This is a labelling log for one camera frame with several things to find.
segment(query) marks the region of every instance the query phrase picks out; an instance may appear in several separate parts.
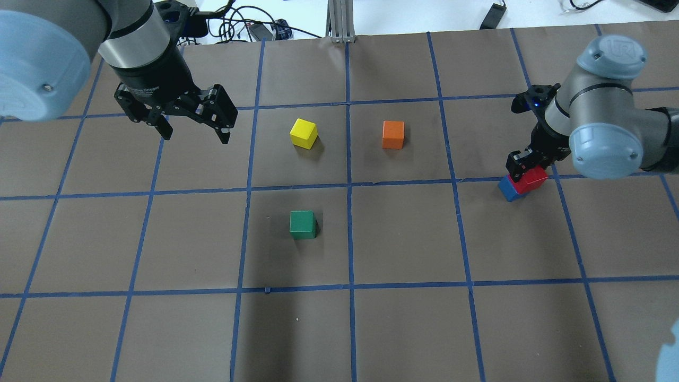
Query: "green block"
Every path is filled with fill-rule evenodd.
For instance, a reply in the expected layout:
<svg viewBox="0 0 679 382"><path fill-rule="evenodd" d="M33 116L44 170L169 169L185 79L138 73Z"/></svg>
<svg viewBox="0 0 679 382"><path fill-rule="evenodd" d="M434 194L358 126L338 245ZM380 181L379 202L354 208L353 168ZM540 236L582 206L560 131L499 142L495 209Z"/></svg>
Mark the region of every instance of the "green block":
<svg viewBox="0 0 679 382"><path fill-rule="evenodd" d="M316 238L316 218L313 211L290 212L290 235L295 240Z"/></svg>

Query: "power adapter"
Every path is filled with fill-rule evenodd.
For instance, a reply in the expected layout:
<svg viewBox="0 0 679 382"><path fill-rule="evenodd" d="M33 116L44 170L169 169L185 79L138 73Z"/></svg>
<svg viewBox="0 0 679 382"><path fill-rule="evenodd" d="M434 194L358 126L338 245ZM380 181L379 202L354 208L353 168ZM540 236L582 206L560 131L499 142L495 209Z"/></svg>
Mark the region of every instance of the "power adapter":
<svg viewBox="0 0 679 382"><path fill-rule="evenodd" d="M505 11L507 11L507 5L504 0L502 5L496 3L491 5L479 29L495 29L500 24L500 19L504 16Z"/></svg>

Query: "red block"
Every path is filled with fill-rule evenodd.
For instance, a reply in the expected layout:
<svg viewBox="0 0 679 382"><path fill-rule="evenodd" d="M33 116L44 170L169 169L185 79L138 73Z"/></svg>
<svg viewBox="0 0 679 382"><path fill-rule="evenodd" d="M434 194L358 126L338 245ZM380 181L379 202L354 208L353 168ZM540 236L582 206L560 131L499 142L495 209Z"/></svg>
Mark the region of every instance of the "red block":
<svg viewBox="0 0 679 382"><path fill-rule="evenodd" d="M548 177L549 176L545 170L542 167L537 166L528 170L528 172L525 173L518 182L514 183L511 178L509 180L512 182L516 192L519 194L525 194L540 188L540 186L545 182L545 180L547 180Z"/></svg>

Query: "metal post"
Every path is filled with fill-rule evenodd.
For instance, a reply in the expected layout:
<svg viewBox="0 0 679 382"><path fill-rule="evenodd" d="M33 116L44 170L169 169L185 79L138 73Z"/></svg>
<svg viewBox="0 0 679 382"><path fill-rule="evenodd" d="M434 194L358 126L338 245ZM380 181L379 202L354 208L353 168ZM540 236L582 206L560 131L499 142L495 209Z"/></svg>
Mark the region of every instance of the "metal post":
<svg viewBox="0 0 679 382"><path fill-rule="evenodd" d="M334 43L354 42L354 0L328 0L325 28Z"/></svg>

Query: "orange block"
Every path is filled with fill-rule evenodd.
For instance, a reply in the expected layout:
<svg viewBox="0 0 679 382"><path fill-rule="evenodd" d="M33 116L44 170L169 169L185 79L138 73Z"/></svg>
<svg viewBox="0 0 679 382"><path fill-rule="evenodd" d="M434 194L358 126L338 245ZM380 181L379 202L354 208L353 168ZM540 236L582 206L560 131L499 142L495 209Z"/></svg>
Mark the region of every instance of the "orange block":
<svg viewBox="0 0 679 382"><path fill-rule="evenodd" d="M396 149L403 148L403 140L405 139L405 122L402 121L384 121L382 125L382 148Z"/></svg>

